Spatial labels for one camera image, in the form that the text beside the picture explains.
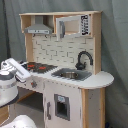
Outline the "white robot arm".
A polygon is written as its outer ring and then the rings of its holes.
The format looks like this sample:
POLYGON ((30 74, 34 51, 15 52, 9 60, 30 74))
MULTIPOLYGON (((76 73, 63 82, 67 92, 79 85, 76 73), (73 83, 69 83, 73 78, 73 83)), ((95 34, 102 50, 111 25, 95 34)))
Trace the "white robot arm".
MULTIPOLYGON (((0 108, 12 104, 18 98, 17 81, 25 82, 30 73, 13 58, 6 59, 0 68, 0 108)), ((19 115, 0 128, 37 128, 27 115, 19 115)))

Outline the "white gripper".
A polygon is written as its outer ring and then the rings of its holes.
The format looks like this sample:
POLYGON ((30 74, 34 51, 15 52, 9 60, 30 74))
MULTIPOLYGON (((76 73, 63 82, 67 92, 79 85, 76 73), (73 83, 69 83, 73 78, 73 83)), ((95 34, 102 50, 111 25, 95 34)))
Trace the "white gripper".
POLYGON ((1 68, 15 74, 20 82, 25 82, 30 77, 30 73, 16 60, 9 58, 1 63, 1 68))

